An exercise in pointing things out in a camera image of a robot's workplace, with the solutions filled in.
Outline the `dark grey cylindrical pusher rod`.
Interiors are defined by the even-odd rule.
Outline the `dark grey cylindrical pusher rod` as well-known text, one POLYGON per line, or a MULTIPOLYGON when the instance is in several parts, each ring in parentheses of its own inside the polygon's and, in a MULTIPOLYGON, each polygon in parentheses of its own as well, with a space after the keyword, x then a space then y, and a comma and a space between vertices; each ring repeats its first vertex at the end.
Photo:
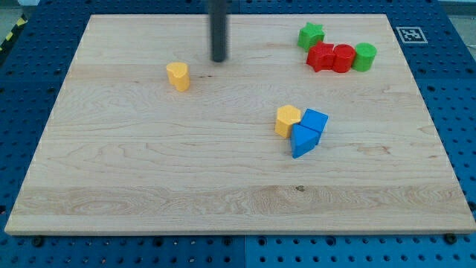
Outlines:
POLYGON ((211 59, 215 63, 221 63, 227 57, 227 1, 209 0, 208 14, 211 59))

